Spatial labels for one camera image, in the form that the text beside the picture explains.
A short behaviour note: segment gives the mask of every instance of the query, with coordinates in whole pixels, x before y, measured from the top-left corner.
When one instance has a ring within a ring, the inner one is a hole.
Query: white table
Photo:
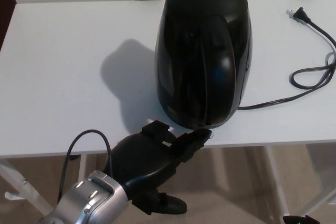
[[[302,92],[288,76],[321,66],[332,49],[286,10],[303,6],[336,37],[336,0],[248,0],[253,26],[251,72],[242,105]],[[6,158],[65,154],[77,134],[101,130],[111,146],[152,120],[186,129],[163,112],[155,94],[154,48],[164,1],[18,4],[0,52],[0,174],[27,191]],[[310,73],[305,84],[318,80]],[[336,80],[297,101],[254,111],[237,111],[214,130],[207,147],[322,143],[336,139]],[[278,174],[271,149],[273,172]],[[74,153],[102,153],[89,134]],[[281,185],[282,210],[288,213]],[[36,203],[44,214],[51,208]]]

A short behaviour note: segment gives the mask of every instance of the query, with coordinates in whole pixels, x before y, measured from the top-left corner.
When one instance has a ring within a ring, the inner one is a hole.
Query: beige carpet
[[[305,146],[273,148],[288,206],[295,212],[319,192]],[[88,172],[102,168],[105,155],[90,155]],[[53,206],[64,157],[19,158],[10,161]],[[66,186],[76,182],[79,160],[70,162]],[[113,224],[281,223],[263,147],[203,149],[160,191],[188,204],[181,216],[148,216],[132,206]],[[8,201],[15,192],[0,178],[0,223],[37,223],[41,214],[27,201]],[[336,223],[334,206],[325,205],[312,214],[322,224]]]

